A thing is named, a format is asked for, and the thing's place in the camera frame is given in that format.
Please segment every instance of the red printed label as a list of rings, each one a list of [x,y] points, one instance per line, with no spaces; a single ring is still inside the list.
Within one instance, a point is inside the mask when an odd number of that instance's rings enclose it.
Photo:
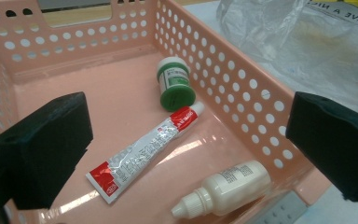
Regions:
[[[115,178],[111,174],[107,161],[89,173],[108,196],[118,190],[118,185],[115,183]]]
[[[187,128],[197,117],[196,112],[194,112],[190,106],[182,107],[170,115],[171,121],[179,132]]]

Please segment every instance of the white dropper bottle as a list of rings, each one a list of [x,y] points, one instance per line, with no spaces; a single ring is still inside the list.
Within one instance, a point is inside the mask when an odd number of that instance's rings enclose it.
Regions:
[[[202,187],[181,199],[172,209],[177,218],[214,213],[223,216],[263,196],[271,179],[258,161],[248,161],[207,177]]]

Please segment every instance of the black foam block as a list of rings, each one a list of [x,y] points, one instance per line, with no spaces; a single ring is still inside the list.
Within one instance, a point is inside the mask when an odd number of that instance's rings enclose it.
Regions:
[[[296,92],[286,137],[343,193],[358,202],[358,113]]]
[[[91,142],[86,96],[62,96],[0,134],[0,167],[19,209],[50,208]]]

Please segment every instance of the bottle label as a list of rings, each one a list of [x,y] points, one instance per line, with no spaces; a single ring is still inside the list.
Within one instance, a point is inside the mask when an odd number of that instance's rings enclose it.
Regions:
[[[169,68],[159,76],[161,93],[174,86],[189,86],[187,72],[178,67]]]
[[[225,178],[225,180],[228,182],[228,184],[231,184],[238,179],[242,179],[246,177],[247,175],[252,175],[254,172],[249,168],[247,165],[243,166],[234,166],[232,168],[226,169],[223,172],[220,172],[219,174]]]

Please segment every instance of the clear plastic bag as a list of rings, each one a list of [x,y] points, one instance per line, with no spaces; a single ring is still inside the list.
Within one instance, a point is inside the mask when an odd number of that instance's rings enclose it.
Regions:
[[[358,8],[232,0],[221,1],[217,19],[228,41],[292,90],[319,94],[358,112]]]

